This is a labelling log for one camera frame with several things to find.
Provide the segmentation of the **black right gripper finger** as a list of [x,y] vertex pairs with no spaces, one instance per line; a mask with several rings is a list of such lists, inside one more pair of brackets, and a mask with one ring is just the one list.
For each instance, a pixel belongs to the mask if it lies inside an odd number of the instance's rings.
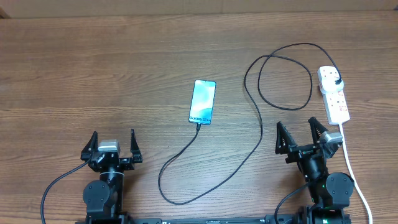
[[308,120],[308,123],[310,124],[311,132],[312,132],[312,139],[314,144],[318,144],[320,142],[320,137],[321,135],[325,132],[328,131],[326,127],[324,127],[317,119],[316,117],[311,117]]
[[277,123],[275,153],[276,154],[288,154],[288,153],[292,152],[293,149],[296,147],[297,147],[297,144],[294,141],[293,137],[287,131],[286,127],[282,124],[282,122],[279,121]]

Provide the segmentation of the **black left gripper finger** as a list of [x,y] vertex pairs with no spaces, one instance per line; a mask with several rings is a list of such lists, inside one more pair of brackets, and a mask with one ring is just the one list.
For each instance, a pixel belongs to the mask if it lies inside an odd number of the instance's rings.
[[142,163],[143,158],[139,146],[136,141],[135,132],[131,129],[131,147],[130,152],[132,153],[133,163]]
[[98,150],[98,133],[94,131],[86,146],[82,149],[80,159],[88,161],[93,154]]

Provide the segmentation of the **Samsung Galaxy smartphone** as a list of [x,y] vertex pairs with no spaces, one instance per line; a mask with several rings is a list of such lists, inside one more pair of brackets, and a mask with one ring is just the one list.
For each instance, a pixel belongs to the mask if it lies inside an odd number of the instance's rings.
[[216,82],[196,80],[188,120],[191,123],[210,125],[216,92]]

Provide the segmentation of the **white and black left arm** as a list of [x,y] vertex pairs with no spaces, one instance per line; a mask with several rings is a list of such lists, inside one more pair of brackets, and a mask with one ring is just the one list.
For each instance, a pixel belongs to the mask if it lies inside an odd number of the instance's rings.
[[131,130],[130,152],[132,156],[121,157],[120,145],[116,139],[98,141],[94,132],[81,151],[81,160],[99,173],[99,179],[87,184],[83,191],[86,204],[85,223],[133,223],[133,218],[123,210],[124,173],[133,170],[134,165],[143,162]]

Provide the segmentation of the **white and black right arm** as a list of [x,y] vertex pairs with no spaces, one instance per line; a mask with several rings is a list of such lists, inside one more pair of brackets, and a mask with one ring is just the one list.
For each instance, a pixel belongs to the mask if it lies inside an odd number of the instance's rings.
[[[304,177],[305,184],[285,196],[274,212],[276,223],[351,223],[344,208],[350,205],[354,191],[353,178],[342,172],[329,173],[326,166],[336,151],[343,145],[343,137],[339,132],[331,132],[316,118],[308,120],[312,134],[312,144],[298,146],[292,135],[282,122],[277,123],[275,153],[285,154],[285,162],[296,163]],[[308,189],[313,205],[302,206],[291,219],[279,217],[278,211],[282,204],[293,195]]]

